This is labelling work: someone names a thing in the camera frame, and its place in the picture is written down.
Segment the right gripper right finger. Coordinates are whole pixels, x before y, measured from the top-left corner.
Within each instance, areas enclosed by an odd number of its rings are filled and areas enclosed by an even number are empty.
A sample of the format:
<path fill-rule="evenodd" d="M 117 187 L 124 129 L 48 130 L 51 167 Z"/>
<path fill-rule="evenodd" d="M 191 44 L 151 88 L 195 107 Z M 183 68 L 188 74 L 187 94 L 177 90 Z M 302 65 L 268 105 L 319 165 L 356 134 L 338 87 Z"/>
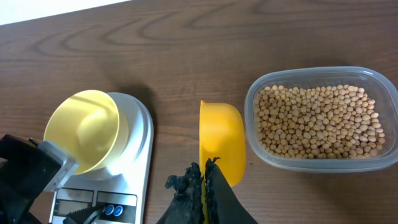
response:
<path fill-rule="evenodd" d="M 211 224 L 257 224 L 241 205 L 226 177 L 216 164 L 218 157 L 205 164 L 207 217 Z"/>

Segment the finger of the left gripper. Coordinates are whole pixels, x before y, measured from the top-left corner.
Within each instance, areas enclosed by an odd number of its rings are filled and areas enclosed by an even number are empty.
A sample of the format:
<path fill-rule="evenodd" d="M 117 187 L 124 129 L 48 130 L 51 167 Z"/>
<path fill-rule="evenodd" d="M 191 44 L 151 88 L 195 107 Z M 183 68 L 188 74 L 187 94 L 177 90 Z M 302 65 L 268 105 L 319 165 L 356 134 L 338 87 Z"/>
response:
<path fill-rule="evenodd" d="M 71 212 L 65 217 L 63 224 L 92 224 L 102 216 L 105 208 L 105 205 L 97 205 Z"/>

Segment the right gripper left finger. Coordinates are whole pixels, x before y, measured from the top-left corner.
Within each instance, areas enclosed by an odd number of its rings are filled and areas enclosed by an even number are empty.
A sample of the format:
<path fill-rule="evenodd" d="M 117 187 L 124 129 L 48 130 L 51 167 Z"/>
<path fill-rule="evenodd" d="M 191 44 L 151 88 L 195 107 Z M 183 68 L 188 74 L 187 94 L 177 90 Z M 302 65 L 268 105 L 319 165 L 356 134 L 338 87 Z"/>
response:
<path fill-rule="evenodd" d="M 170 175 L 166 189 L 174 189 L 174 197 L 157 224 L 202 224 L 204 222 L 200 166 L 192 162 L 184 175 Z"/>

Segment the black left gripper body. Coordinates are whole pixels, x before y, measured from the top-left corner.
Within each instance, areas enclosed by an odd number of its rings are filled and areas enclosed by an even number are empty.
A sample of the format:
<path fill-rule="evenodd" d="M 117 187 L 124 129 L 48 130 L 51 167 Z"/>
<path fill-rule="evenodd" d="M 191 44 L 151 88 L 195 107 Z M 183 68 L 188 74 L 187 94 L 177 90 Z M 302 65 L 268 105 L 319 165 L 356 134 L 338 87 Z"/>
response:
<path fill-rule="evenodd" d="M 29 210 L 56 165 L 37 146 L 9 134 L 1 139 L 1 224 L 40 222 Z"/>

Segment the yellow measuring scoop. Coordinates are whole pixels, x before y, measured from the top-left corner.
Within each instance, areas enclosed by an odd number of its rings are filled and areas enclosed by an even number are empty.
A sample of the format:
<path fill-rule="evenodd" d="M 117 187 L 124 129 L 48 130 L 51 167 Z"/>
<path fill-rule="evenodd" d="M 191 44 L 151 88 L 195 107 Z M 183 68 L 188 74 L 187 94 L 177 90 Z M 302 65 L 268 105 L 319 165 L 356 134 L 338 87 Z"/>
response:
<path fill-rule="evenodd" d="M 218 157 L 220 167 L 230 187 L 234 187 L 244 177 L 246 168 L 246 143 L 243 120 L 239 111 L 226 103 L 206 103 L 200 105 L 199 122 L 200 172 L 205 223 L 209 223 L 206 207 L 205 164 L 208 159 Z"/>

